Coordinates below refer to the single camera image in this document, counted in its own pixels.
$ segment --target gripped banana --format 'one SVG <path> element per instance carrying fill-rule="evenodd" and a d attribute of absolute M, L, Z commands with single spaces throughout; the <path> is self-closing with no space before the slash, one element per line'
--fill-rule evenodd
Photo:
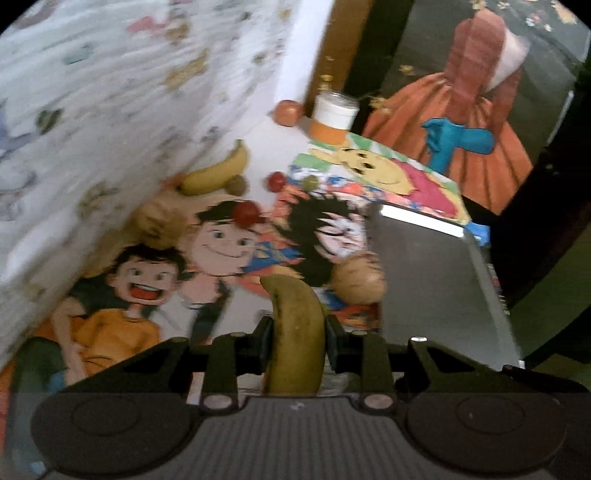
<path fill-rule="evenodd" d="M 261 277 L 273 302 L 273 346 L 265 395 L 316 395 L 324 371 L 324 313 L 314 291 L 288 275 Z"/>
<path fill-rule="evenodd" d="M 180 186 L 183 195 L 202 195 L 224 187 L 226 182 L 240 175 L 248 163 L 248 149 L 242 140 L 236 140 L 236 147 L 220 163 L 188 174 Z"/>

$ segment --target cartoon face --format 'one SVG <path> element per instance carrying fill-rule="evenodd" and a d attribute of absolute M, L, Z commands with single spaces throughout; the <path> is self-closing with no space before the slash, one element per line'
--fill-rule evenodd
<path fill-rule="evenodd" d="M 343 165 L 363 181 L 381 190 L 398 195 L 408 195 L 414 190 L 404 170 L 377 153 L 342 147 L 335 152 L 334 159 L 335 163 Z"/>
<path fill-rule="evenodd" d="M 177 267 L 172 263 L 149 262 L 132 257 L 121 264 L 107 281 L 117 296 L 131 303 L 161 305 L 177 287 Z"/>
<path fill-rule="evenodd" d="M 363 217 L 351 213 L 343 217 L 331 212 L 324 212 L 329 218 L 323 218 L 325 225 L 316 230 L 321 247 L 318 252 L 325 258 L 346 257 L 351 252 L 365 247 Z"/>
<path fill-rule="evenodd" d="M 250 262 L 257 236 L 230 222 L 205 222 L 192 242 L 190 256 L 209 275 L 237 275 Z"/>

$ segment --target tomato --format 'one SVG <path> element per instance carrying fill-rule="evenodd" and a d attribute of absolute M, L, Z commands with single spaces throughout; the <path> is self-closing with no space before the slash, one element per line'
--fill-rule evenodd
<path fill-rule="evenodd" d="M 269 190 L 269 192 L 279 193 L 283 190 L 286 184 L 287 179 L 280 171 L 273 172 L 267 177 L 267 190 Z"/>
<path fill-rule="evenodd" d="M 232 220 L 239 228 L 250 228 L 255 223 L 263 223 L 261 209 L 256 202 L 246 200 L 238 203 L 232 212 Z"/>

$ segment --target metal screw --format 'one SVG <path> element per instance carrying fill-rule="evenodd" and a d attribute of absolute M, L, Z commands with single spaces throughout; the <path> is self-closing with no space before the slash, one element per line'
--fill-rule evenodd
<path fill-rule="evenodd" d="M 227 395 L 209 395 L 203 400 L 203 404 L 209 410 L 225 410 L 232 405 L 232 399 Z"/>
<path fill-rule="evenodd" d="M 376 393 L 365 397 L 363 403 L 365 403 L 367 408 L 371 408 L 372 410 L 386 410 L 386 408 L 394 405 L 394 400 L 388 395 Z"/>

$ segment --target gray tray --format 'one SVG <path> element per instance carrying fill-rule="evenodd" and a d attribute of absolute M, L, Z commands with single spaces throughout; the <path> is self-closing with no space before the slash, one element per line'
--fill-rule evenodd
<path fill-rule="evenodd" d="M 370 205 L 366 228 L 388 283 L 389 343 L 423 336 L 495 369 L 518 365 L 511 326 L 468 230 L 386 202 Z"/>

